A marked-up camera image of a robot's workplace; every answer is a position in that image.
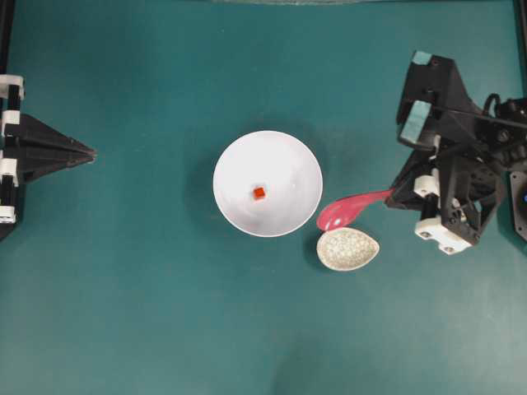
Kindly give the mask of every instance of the small red block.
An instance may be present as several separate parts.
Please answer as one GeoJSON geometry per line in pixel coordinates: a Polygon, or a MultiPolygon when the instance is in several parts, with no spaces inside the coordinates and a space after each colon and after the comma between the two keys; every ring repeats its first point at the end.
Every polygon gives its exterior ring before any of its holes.
{"type": "Polygon", "coordinates": [[[265,191],[262,187],[255,188],[253,190],[254,200],[265,198],[265,191]]]}

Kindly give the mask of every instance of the white bowl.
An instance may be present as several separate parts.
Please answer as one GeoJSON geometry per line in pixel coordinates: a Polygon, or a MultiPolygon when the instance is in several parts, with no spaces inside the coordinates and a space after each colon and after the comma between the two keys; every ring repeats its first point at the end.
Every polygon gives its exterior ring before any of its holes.
{"type": "Polygon", "coordinates": [[[263,130],[223,151],[212,188],[233,226],[250,235],[276,237],[300,228],[313,215],[322,196],[322,172],[300,140],[263,130]],[[265,197],[255,199],[255,188],[263,188],[265,197]]]}

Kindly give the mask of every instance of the plastic spoon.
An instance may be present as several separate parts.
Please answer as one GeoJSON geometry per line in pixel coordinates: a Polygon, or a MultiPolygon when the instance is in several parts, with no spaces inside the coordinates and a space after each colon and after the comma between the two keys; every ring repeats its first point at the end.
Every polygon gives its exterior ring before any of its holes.
{"type": "Polygon", "coordinates": [[[374,202],[384,201],[392,192],[393,189],[388,189],[343,197],[322,210],[316,220],[316,225],[324,232],[349,225],[356,220],[362,210],[374,202]]]}

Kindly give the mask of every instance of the green table surface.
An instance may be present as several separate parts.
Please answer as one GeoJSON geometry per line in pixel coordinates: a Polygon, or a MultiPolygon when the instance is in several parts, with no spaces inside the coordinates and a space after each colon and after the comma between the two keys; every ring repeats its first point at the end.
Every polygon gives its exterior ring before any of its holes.
{"type": "Polygon", "coordinates": [[[320,208],[387,187],[414,49],[457,61],[479,105],[521,97],[511,1],[334,7],[19,1],[23,109],[99,152],[27,191],[0,244],[0,393],[519,394],[527,262],[504,206],[447,257],[377,204],[357,272],[324,269],[315,217],[275,239],[218,211],[223,149],[300,138],[320,208]]]}

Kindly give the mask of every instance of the white bracket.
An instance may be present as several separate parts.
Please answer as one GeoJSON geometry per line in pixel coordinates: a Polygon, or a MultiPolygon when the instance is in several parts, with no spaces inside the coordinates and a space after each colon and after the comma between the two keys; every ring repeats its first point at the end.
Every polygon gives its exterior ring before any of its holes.
{"type": "Polygon", "coordinates": [[[10,74],[0,74],[0,97],[8,99],[10,85],[19,86],[18,95],[20,100],[24,100],[24,97],[26,96],[24,78],[20,76],[12,76],[10,74]]]}
{"type": "Polygon", "coordinates": [[[448,255],[460,253],[472,246],[468,241],[446,229],[441,224],[441,216],[419,221],[415,225],[415,234],[424,240],[435,240],[439,244],[439,249],[448,255]]]}
{"type": "Polygon", "coordinates": [[[20,111],[7,109],[2,112],[2,137],[6,136],[6,125],[20,125],[20,111]]]}
{"type": "Polygon", "coordinates": [[[439,170],[432,169],[431,175],[422,175],[417,177],[413,182],[413,191],[424,198],[426,195],[433,193],[440,196],[439,192],[439,170]]]}
{"type": "Polygon", "coordinates": [[[14,224],[16,222],[15,207],[0,206],[0,224],[14,224]]]}
{"type": "Polygon", "coordinates": [[[13,184],[18,188],[18,177],[16,176],[16,159],[0,158],[0,180],[4,175],[11,175],[13,177],[13,184]]]}

